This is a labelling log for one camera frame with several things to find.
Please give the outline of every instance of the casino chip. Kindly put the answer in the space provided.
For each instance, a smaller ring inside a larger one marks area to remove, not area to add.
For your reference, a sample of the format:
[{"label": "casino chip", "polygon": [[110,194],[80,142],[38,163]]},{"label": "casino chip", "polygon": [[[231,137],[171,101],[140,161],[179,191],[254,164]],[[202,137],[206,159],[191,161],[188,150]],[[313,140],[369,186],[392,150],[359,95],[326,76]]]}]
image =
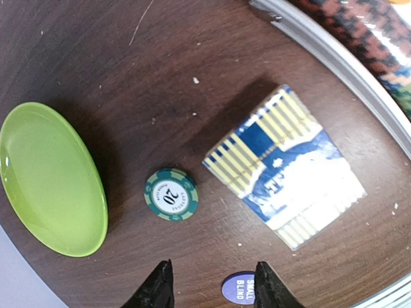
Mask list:
[{"label": "casino chip", "polygon": [[177,169],[163,169],[154,173],[146,183],[144,197],[157,216],[170,221],[186,220],[198,207],[194,181]]}]

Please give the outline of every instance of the dark wood surface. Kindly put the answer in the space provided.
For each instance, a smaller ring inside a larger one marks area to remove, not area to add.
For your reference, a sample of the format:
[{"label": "dark wood surface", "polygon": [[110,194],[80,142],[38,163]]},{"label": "dark wood surface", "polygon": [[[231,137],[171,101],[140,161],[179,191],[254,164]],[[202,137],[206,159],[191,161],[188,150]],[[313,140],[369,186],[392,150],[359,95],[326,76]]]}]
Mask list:
[{"label": "dark wood surface", "polygon": [[[337,308],[409,273],[410,166],[362,103],[245,1],[155,0],[129,46],[149,3],[1,1],[0,120],[24,101],[58,110],[88,146],[109,201],[104,245],[72,259],[34,239],[1,190],[0,224],[50,288],[70,308],[119,307],[171,258],[177,307],[237,307],[222,280],[265,260],[304,305]],[[281,83],[368,193],[296,255],[201,165]],[[144,202],[146,179],[164,166],[197,181],[200,206],[187,221],[162,220]]]}]

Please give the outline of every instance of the poker chip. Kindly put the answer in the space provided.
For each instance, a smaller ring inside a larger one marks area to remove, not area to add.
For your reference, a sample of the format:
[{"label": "poker chip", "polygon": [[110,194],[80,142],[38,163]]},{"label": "poker chip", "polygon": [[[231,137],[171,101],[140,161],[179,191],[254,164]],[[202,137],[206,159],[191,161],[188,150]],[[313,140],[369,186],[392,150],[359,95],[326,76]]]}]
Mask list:
[{"label": "poker chip", "polygon": [[157,216],[169,221],[186,220],[198,207],[195,182],[177,169],[163,169],[154,173],[146,183],[144,197]]},{"label": "poker chip", "polygon": [[222,286],[224,297],[238,305],[252,305],[256,300],[253,271],[243,271],[228,276]]}]

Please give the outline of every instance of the purple button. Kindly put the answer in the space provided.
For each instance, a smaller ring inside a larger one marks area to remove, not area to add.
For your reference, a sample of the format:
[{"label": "purple button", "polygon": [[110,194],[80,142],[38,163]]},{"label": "purple button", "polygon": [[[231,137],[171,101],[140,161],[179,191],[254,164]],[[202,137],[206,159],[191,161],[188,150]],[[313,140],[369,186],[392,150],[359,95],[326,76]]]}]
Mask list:
[{"label": "purple button", "polygon": [[243,271],[227,277],[223,282],[222,292],[226,299],[235,304],[254,304],[254,272]]}]

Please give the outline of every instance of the oval plate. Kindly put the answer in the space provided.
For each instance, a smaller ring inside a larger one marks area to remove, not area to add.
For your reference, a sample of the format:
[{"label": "oval plate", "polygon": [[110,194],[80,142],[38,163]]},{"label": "oval plate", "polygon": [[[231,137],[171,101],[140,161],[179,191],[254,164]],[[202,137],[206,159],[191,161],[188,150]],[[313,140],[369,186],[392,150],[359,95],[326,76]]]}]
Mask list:
[{"label": "oval plate", "polygon": [[0,165],[14,211],[40,242],[70,257],[103,244],[108,212],[100,176],[60,114],[39,103],[14,108],[0,131]]}]

